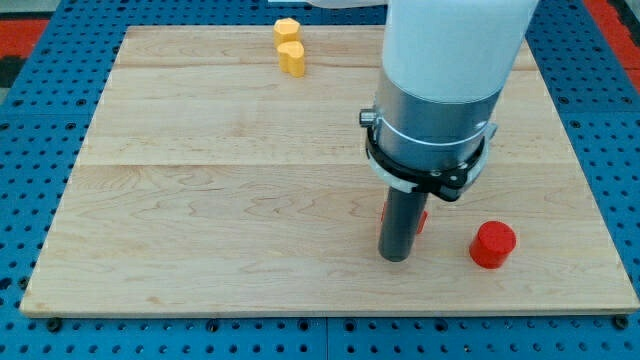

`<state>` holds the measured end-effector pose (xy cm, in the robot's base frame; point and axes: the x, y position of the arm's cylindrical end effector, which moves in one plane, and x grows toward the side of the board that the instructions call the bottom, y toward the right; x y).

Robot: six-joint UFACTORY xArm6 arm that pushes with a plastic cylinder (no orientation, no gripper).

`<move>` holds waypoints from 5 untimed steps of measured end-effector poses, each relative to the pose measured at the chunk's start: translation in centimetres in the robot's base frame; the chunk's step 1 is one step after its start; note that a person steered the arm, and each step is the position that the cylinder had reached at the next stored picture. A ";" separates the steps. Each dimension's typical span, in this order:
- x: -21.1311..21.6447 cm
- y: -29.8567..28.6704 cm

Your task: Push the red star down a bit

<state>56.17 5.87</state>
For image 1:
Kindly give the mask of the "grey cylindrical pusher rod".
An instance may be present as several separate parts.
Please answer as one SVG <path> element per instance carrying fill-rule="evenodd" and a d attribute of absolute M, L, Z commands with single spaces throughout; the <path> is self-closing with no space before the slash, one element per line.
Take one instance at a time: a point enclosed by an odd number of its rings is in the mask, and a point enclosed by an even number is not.
<path fill-rule="evenodd" d="M 418 220 L 425 210 L 427 193 L 405 193 L 390 187 L 384 221 L 378 241 L 378 251 L 386 260 L 400 262 L 410 255 L 417 236 Z"/>

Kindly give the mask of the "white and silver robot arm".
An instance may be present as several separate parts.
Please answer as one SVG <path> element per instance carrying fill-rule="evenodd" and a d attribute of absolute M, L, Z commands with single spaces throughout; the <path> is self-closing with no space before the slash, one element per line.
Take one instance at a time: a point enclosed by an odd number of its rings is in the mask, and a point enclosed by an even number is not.
<path fill-rule="evenodd" d="M 405 260 L 427 199 L 454 202 L 476 181 L 497 126 L 491 116 L 537 0 L 387 0 L 381 70 L 359 124 L 388 185 L 380 255 Z"/>

